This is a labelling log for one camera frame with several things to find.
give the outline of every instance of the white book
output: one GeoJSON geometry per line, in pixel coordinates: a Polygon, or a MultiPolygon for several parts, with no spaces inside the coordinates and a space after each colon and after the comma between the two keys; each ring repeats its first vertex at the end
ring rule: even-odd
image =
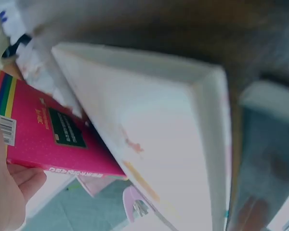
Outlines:
{"type": "Polygon", "coordinates": [[[60,43],[53,54],[105,144],[178,230],[224,229],[231,135],[225,72],[176,56],[60,43]]]}

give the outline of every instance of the book spine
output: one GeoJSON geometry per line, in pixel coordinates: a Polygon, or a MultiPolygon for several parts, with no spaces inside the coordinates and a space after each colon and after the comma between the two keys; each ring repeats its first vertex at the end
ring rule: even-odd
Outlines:
{"type": "Polygon", "coordinates": [[[118,175],[107,175],[107,174],[96,173],[96,172],[78,171],[78,170],[74,170],[70,168],[60,168],[60,167],[49,166],[49,165],[38,165],[36,163],[31,163],[31,162],[23,161],[23,160],[14,160],[10,158],[7,158],[6,162],[8,164],[21,165],[25,167],[38,167],[45,171],[74,175],[74,176],[95,177],[95,178],[111,177],[111,178],[115,178],[118,180],[127,180],[126,177],[118,176],[118,175]]]}

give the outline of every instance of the book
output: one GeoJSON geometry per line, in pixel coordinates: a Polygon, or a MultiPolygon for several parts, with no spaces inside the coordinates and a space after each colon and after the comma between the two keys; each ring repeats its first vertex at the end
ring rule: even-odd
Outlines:
{"type": "Polygon", "coordinates": [[[224,70],[155,52],[60,43],[53,55],[110,152],[177,230],[223,230],[231,180],[224,70]]]}
{"type": "Polygon", "coordinates": [[[240,105],[242,157],[229,230],[262,230],[289,195],[289,88],[256,81],[240,105]]]}
{"type": "Polygon", "coordinates": [[[85,121],[2,71],[0,128],[8,163],[80,176],[126,177],[85,121]]]}

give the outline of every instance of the green label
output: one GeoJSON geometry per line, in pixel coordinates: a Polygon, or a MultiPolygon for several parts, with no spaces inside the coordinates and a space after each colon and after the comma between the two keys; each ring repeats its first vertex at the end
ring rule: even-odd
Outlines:
{"type": "Polygon", "coordinates": [[[86,143],[74,121],[66,114],[48,108],[57,144],[86,148],[86,143]]]}

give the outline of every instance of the rainbow stripe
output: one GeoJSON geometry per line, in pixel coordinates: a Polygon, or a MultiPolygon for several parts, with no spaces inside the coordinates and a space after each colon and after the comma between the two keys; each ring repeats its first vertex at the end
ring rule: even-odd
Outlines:
{"type": "Polygon", "coordinates": [[[0,115],[11,118],[17,79],[0,71],[0,115]]]}

